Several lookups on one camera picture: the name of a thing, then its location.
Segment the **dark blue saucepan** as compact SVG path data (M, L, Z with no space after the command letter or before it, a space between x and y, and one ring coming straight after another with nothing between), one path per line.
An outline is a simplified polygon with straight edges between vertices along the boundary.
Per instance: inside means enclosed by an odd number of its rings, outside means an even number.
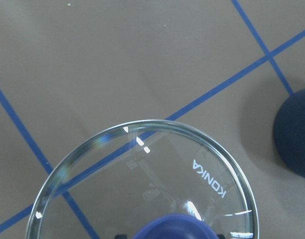
M305 178L305 89L289 96L278 110L274 142L284 164Z

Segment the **brown paper table mat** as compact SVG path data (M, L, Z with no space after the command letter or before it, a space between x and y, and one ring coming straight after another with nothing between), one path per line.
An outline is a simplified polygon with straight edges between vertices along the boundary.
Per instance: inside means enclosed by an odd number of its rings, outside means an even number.
M80 143L170 119L221 143L260 237L305 239L305 178L273 145L305 88L305 0L0 0L0 239L22 239L48 172Z

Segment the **glass pot lid blue knob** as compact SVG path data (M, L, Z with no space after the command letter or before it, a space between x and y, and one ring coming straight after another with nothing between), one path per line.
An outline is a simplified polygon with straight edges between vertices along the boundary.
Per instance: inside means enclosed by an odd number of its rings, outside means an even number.
M231 154L168 120L111 127L54 168L28 239L257 239L257 207Z

